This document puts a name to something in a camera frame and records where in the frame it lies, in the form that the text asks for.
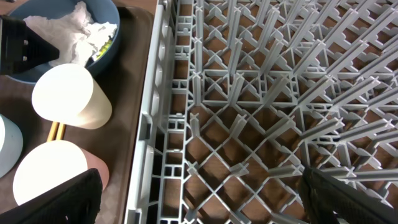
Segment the wooden chopstick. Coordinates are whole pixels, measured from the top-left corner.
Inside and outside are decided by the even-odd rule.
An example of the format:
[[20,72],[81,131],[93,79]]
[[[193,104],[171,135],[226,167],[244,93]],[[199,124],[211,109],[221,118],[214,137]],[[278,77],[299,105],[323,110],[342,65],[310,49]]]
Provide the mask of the wooden chopstick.
[[59,126],[58,122],[55,121],[52,122],[49,134],[47,136],[47,142],[55,140],[55,138],[57,137],[58,126]]
[[64,134],[65,134],[65,124],[59,123],[58,124],[57,133],[56,133],[56,136],[55,136],[55,140],[62,140]]

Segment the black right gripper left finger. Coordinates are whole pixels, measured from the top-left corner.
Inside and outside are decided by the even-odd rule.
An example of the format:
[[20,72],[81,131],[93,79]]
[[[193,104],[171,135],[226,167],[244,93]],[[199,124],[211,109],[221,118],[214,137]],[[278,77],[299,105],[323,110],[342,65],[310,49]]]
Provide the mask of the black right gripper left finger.
[[1,223],[94,224],[100,212],[102,191],[100,173],[91,168],[1,214]]

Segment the white tissue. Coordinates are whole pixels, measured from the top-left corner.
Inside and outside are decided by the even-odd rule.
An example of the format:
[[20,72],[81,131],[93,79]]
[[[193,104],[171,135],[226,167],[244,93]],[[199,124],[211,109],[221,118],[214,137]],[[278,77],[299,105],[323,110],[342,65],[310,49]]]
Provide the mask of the white tissue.
[[73,12],[59,19],[29,16],[24,21],[41,38],[59,49],[59,58],[49,62],[52,67],[66,63],[85,66],[89,59],[100,54],[118,28],[109,22],[94,22],[83,1],[75,5]]

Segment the dark blue plate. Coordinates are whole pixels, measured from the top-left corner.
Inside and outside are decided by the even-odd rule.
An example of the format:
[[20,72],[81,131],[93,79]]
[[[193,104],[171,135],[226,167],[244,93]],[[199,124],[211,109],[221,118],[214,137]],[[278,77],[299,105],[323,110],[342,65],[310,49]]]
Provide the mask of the dark blue plate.
[[[86,4],[87,10],[95,22],[109,22],[117,26],[120,25],[121,19],[119,11],[112,0],[83,0],[83,2]],[[9,15],[18,19],[24,19],[28,16],[59,19],[71,13],[77,3],[78,0],[29,0],[16,7]],[[112,43],[107,51],[97,61],[89,63],[86,66],[86,69],[93,77],[101,73],[118,52],[121,41],[119,31],[120,28],[117,28],[115,37],[113,37]],[[9,78],[21,83],[35,84],[37,80],[50,69],[51,66],[48,63],[44,63],[22,73],[10,75]]]

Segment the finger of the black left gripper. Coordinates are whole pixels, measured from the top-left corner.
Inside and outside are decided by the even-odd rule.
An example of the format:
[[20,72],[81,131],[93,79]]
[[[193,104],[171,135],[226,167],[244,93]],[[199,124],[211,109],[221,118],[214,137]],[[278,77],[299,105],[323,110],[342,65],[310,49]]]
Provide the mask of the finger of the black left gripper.
[[1,74],[13,75],[58,59],[60,51],[25,21],[1,16]]

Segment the wooden chopstick right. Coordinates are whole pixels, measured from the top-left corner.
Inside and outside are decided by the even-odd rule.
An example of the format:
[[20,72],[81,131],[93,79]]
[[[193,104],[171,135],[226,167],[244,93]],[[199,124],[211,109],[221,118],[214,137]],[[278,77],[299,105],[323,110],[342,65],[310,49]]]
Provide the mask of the wooden chopstick right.
[[56,133],[56,136],[55,136],[55,140],[62,140],[64,134],[65,134],[65,124],[59,123],[58,124],[57,133]]

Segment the brown serving tray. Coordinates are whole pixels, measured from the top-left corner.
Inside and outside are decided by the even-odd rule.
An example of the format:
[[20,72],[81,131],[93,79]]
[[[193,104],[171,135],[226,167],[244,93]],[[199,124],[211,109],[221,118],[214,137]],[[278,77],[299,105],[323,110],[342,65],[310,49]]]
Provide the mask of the brown serving tray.
[[[146,75],[147,56],[154,17],[139,7],[119,7],[119,50],[95,80],[111,102],[110,120],[98,129],[67,126],[64,140],[87,150],[108,166],[110,180],[102,193],[97,223],[122,223],[126,209],[128,179]],[[25,157],[47,140],[51,122],[42,119],[31,103],[33,86],[1,76],[1,114],[23,135]]]

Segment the white cup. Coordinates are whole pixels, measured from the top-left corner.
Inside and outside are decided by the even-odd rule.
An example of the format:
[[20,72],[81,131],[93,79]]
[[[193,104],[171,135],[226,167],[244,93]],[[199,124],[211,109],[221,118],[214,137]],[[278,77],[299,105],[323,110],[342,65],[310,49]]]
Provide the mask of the white cup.
[[53,67],[39,78],[32,92],[32,106],[46,120],[83,129],[104,126],[113,111],[91,73],[74,63]]

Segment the wooden chopstick left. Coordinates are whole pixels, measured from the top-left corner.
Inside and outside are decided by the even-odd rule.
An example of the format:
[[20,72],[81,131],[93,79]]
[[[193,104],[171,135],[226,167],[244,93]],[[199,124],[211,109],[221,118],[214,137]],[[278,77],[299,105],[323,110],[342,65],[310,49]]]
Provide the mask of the wooden chopstick left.
[[55,138],[57,137],[58,126],[59,126],[58,122],[55,121],[52,122],[49,134],[47,136],[47,142],[55,140]]

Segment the grey dishwasher rack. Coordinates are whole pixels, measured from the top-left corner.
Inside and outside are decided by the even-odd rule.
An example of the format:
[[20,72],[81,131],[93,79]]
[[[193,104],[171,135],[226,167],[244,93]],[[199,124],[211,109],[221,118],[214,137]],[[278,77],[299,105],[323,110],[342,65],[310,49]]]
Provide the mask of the grey dishwasher rack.
[[397,207],[397,1],[159,1],[125,223],[306,223],[314,167]]

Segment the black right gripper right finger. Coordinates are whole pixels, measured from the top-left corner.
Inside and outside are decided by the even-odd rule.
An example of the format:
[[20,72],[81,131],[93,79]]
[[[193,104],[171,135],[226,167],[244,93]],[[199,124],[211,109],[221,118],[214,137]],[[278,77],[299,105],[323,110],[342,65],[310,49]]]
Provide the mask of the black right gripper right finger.
[[397,210],[312,167],[304,169],[298,192],[311,223],[397,224]]

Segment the pink cup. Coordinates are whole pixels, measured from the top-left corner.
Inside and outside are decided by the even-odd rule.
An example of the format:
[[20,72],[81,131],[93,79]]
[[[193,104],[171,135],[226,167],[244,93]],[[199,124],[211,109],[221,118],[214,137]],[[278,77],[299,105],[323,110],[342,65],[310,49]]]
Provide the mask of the pink cup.
[[109,169],[102,159],[69,141],[45,142],[19,164],[12,185],[14,199],[22,205],[91,168],[98,169],[106,188]]

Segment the light blue bowl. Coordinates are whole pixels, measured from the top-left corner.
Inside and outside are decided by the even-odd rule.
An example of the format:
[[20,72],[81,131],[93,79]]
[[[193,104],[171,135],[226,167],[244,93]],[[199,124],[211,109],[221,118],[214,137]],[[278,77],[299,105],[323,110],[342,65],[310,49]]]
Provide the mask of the light blue bowl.
[[23,148],[23,135],[19,127],[1,115],[1,173],[6,175],[18,161]]

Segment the yellow green snack wrapper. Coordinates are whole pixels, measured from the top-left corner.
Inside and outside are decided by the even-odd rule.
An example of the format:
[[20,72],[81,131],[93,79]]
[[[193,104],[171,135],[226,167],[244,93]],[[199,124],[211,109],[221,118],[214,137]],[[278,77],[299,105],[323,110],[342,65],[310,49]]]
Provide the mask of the yellow green snack wrapper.
[[109,39],[97,52],[93,54],[91,59],[95,62],[99,60],[105,53],[106,51],[110,48],[111,44],[113,43],[112,39]]

